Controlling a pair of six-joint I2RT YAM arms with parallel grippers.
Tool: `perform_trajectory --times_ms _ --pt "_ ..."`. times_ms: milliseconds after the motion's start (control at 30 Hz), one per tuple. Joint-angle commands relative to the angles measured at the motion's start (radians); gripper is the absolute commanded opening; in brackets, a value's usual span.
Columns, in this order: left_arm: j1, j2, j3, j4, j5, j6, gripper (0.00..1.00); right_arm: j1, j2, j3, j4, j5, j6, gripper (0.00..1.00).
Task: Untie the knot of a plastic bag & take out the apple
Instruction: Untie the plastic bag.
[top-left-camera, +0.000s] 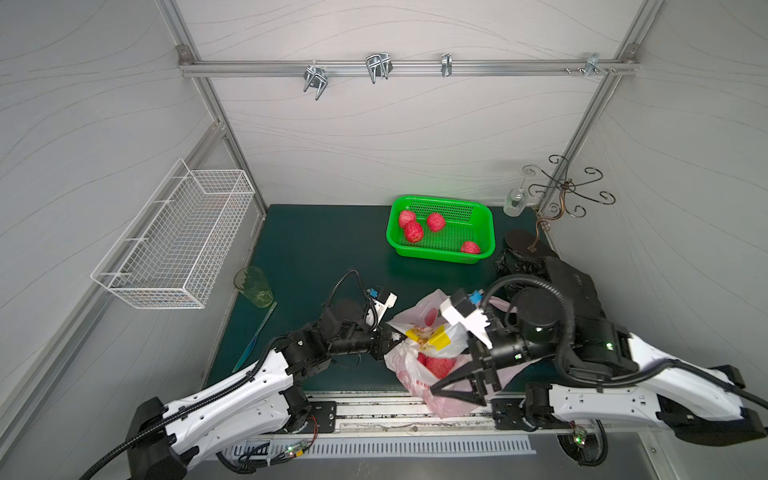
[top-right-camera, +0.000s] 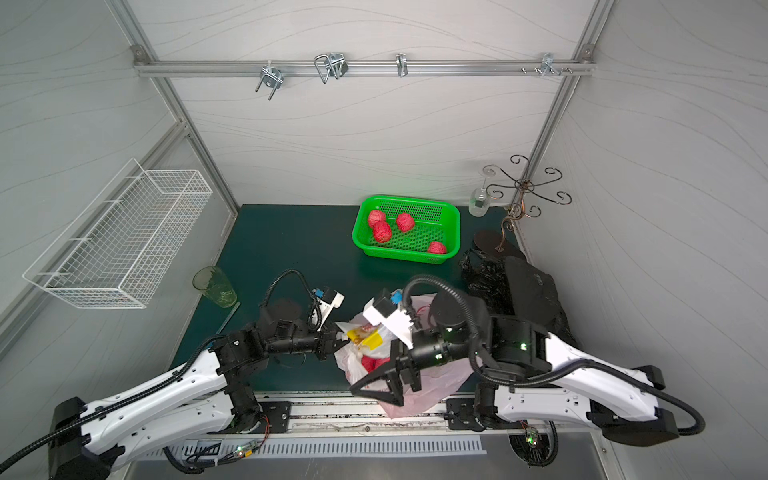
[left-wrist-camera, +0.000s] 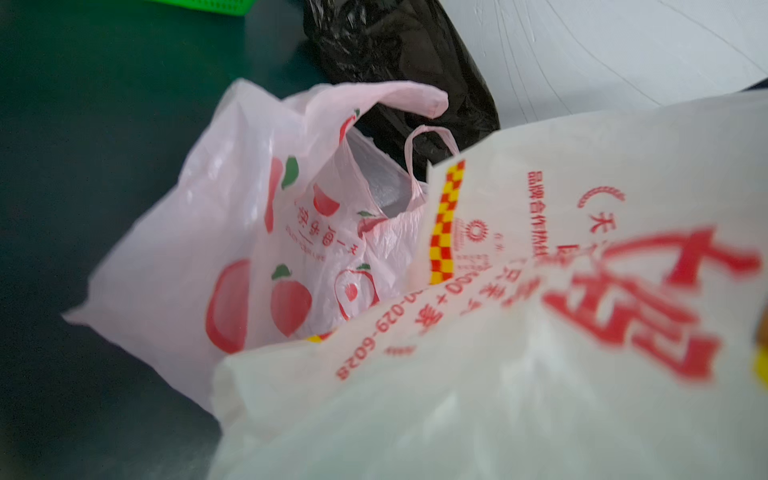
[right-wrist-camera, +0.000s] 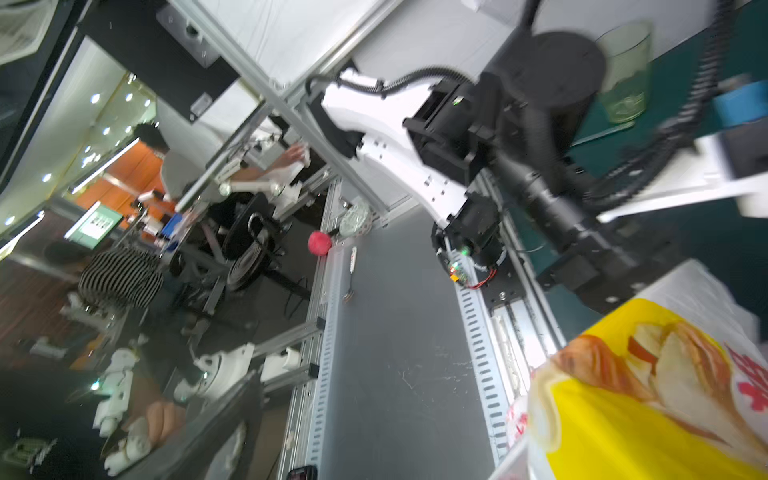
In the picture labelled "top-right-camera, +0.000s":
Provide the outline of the pink plastic bag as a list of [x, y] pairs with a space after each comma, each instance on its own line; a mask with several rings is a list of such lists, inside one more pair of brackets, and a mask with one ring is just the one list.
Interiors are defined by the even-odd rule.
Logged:
[[[436, 294], [413, 297], [413, 306], [423, 326], [435, 326], [430, 317], [431, 304]], [[394, 406], [378, 402], [387, 417], [401, 419], [425, 413], [436, 406], [445, 397], [458, 392], [460, 387], [470, 378], [473, 370], [467, 359], [461, 359], [448, 364], [421, 371], [421, 390], [413, 392], [411, 387], [404, 384], [404, 406]]]

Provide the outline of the white plastic bag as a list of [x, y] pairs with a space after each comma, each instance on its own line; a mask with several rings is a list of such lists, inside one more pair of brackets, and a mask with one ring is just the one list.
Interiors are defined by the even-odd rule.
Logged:
[[348, 344], [339, 349], [334, 358], [350, 384], [369, 374], [361, 365], [362, 356], [390, 358], [391, 342], [397, 337], [384, 326], [369, 324], [361, 314], [350, 322], [336, 322], [335, 325], [348, 339]]

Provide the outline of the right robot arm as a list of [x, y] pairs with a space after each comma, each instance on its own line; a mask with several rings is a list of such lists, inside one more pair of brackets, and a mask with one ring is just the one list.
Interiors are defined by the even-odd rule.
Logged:
[[510, 440], [531, 467], [559, 452], [557, 423], [579, 423], [614, 443], [650, 447], [704, 432], [703, 415], [666, 393], [653, 365], [634, 369], [589, 355], [545, 328], [509, 315], [432, 275], [413, 277], [399, 300], [383, 291], [365, 319], [396, 338], [387, 362], [353, 383], [352, 395], [402, 407], [424, 371], [467, 361], [479, 377], [472, 400], [448, 400], [452, 430], [518, 428]]

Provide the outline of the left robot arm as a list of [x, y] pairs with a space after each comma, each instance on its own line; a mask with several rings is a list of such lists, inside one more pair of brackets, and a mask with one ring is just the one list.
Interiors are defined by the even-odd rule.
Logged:
[[306, 287], [308, 309], [271, 299], [256, 322], [206, 338], [188, 361], [137, 387], [86, 403], [60, 403], [51, 430], [11, 455], [3, 471], [46, 449], [51, 479], [106, 479], [151, 450], [200, 434], [238, 434], [265, 417], [249, 380], [274, 356], [313, 354], [323, 360], [342, 345], [327, 324], [344, 301], [329, 288]]

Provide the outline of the black plastic bag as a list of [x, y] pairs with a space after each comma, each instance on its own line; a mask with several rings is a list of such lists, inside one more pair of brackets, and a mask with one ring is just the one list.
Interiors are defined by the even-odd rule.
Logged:
[[483, 299], [491, 312], [520, 317], [573, 347], [580, 345], [571, 332], [554, 278], [530, 264], [518, 248], [512, 247], [499, 258], [471, 248], [459, 265], [469, 294]]

